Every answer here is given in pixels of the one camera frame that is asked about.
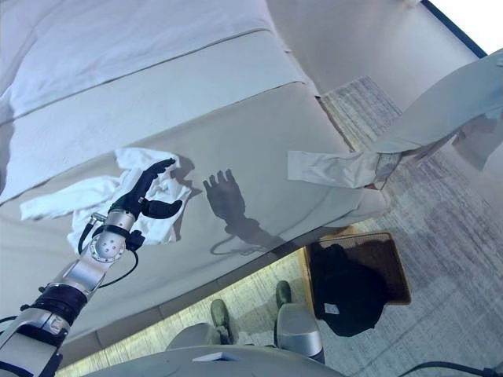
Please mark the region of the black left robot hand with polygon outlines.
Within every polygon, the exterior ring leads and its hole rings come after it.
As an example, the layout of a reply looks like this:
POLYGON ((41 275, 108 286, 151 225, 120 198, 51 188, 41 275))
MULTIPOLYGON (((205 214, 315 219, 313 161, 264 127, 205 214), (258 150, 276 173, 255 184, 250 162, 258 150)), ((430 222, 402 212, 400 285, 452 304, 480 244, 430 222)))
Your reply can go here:
POLYGON ((168 219, 175 216, 182 207, 183 202, 181 200, 178 199, 173 203, 167 203, 146 199, 146 194, 152 183, 160 174, 165 173, 168 167, 174 164, 175 159, 169 158, 151 165, 141 173, 133 188, 118 198, 108 211, 122 210, 132 214, 135 219, 138 219, 139 214, 153 219, 168 219))

